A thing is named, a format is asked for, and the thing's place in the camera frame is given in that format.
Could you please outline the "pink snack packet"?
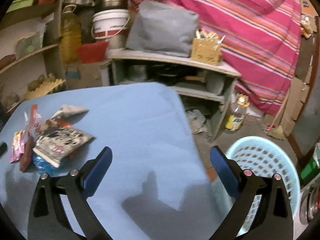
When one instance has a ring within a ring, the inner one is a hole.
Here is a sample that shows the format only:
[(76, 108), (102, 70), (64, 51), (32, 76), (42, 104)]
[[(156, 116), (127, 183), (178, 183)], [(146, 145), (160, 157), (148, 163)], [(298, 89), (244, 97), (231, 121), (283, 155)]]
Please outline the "pink snack packet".
[(20, 160), (22, 154), (24, 153), (24, 145), (25, 131), (21, 130), (14, 134), (11, 146), (10, 163), (14, 163)]

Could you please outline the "clear red plastic wrapper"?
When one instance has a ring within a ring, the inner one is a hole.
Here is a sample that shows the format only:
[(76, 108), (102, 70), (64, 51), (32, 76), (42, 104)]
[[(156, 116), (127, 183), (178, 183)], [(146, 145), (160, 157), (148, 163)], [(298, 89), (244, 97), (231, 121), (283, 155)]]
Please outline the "clear red plastic wrapper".
[(36, 141), (40, 137), (40, 128), (43, 124), (43, 117), (38, 112), (38, 104), (32, 104), (24, 111), (25, 127), (24, 131), (29, 137)]

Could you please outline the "blue plastic bag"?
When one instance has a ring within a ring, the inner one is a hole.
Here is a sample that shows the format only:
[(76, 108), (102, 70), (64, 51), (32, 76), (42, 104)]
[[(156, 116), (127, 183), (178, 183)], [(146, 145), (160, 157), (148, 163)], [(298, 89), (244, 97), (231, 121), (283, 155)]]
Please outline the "blue plastic bag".
[(44, 158), (36, 153), (33, 154), (32, 160), (39, 174), (47, 173), (51, 177), (60, 175), (63, 172), (63, 169), (68, 166), (69, 162), (67, 158)]

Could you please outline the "white blue snack bag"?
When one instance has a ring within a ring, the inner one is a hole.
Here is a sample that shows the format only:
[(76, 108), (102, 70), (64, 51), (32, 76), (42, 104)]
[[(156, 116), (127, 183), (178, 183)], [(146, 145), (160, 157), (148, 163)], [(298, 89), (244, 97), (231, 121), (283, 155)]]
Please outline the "white blue snack bag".
[(62, 127), (39, 137), (33, 151), (55, 168), (62, 159), (94, 137), (80, 129)]

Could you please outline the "grey white cloth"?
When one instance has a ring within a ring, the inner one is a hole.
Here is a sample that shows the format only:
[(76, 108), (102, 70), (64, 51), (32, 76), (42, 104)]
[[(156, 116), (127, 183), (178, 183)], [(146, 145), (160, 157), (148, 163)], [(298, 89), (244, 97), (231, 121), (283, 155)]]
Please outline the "grey white cloth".
[(84, 107), (73, 106), (73, 105), (62, 105), (60, 109), (53, 114), (51, 119), (68, 118), (70, 116), (74, 116), (74, 115), (86, 113), (86, 112), (88, 112), (88, 109)]

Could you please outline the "orange cloth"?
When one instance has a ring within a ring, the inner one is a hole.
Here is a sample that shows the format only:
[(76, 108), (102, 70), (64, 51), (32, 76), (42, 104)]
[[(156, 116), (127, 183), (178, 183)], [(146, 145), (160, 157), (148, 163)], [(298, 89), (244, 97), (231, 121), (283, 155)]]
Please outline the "orange cloth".
[(55, 118), (54, 122), (56, 123), (57, 127), (61, 127), (61, 128), (72, 127), (72, 125), (68, 121), (60, 119), (60, 118)]

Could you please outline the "yellow egg tray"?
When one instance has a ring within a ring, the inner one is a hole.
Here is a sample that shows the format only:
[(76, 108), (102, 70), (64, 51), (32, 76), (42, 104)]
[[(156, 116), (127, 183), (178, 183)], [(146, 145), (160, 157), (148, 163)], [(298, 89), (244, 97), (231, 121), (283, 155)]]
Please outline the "yellow egg tray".
[(38, 88), (34, 91), (27, 92), (24, 95), (25, 100), (31, 100), (34, 98), (39, 98), (47, 94), (53, 94), (65, 89), (66, 80), (56, 79), (54, 82), (44, 81)]

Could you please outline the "clear plastic container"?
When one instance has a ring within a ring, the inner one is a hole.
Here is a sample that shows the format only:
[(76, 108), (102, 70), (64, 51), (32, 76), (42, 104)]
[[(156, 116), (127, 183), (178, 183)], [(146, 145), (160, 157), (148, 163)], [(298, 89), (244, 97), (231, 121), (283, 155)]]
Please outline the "clear plastic container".
[(16, 59), (20, 59), (25, 55), (35, 52), (42, 48), (40, 33), (37, 31), (33, 35), (20, 39), (15, 45)]

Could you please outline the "cardboard box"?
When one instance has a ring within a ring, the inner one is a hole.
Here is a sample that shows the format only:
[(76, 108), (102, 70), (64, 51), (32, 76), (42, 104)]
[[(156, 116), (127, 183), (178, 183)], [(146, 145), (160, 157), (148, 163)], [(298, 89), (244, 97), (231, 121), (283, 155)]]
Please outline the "cardboard box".
[(106, 87), (110, 81), (111, 60), (94, 63), (81, 61), (66, 66), (66, 83), (69, 90)]

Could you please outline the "wooden shelf unit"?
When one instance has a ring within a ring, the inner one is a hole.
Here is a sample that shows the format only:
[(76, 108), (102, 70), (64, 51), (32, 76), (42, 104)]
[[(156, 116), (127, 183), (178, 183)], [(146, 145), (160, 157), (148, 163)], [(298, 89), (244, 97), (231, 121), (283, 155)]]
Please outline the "wooden shelf unit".
[(62, 0), (14, 0), (1, 20), (1, 105), (10, 112), (39, 82), (64, 79)]

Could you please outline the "red plastic bowl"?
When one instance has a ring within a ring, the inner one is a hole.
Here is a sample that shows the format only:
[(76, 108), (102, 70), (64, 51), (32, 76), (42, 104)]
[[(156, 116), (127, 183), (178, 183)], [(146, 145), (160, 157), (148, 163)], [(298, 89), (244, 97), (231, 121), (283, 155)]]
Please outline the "red plastic bowl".
[(104, 61), (108, 45), (108, 41), (83, 44), (76, 51), (82, 63), (96, 63)]

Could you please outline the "yellow oil bottle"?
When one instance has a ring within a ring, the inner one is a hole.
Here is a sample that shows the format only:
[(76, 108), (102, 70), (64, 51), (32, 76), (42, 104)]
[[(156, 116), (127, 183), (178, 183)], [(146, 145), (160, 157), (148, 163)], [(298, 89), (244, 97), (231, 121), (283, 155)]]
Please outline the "yellow oil bottle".
[(81, 46), (81, 22), (75, 9), (75, 4), (67, 5), (61, 14), (60, 52), (64, 65), (78, 61), (77, 48)]

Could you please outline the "low wooden cabinet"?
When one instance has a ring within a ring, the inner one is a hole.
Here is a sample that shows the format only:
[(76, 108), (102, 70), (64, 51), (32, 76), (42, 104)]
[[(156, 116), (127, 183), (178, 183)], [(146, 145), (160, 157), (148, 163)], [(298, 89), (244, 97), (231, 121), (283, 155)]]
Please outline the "low wooden cabinet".
[(115, 85), (158, 82), (171, 87), (182, 98), (186, 111), (201, 111), (210, 141), (216, 139), (241, 76), (235, 68), (223, 60), (212, 65), (129, 49), (112, 49), (107, 56)]

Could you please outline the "yellow utensil holder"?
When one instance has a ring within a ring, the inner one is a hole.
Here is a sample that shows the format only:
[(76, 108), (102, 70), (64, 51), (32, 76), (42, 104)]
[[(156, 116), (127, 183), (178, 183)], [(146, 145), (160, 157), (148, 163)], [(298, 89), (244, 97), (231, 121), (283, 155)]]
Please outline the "yellow utensil holder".
[(221, 44), (225, 39), (215, 32), (197, 29), (193, 39), (191, 59), (197, 62), (216, 66), (222, 59)]

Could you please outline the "striped pink curtain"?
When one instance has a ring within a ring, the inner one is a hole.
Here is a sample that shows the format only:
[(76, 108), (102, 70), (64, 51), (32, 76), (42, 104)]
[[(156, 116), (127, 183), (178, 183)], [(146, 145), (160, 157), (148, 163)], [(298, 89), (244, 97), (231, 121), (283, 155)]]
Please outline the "striped pink curtain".
[[(134, 7), (145, 0), (131, 0)], [(300, 0), (152, 0), (198, 14), (200, 26), (224, 38), (223, 59), (241, 74), (238, 91), (275, 115), (298, 61)]]

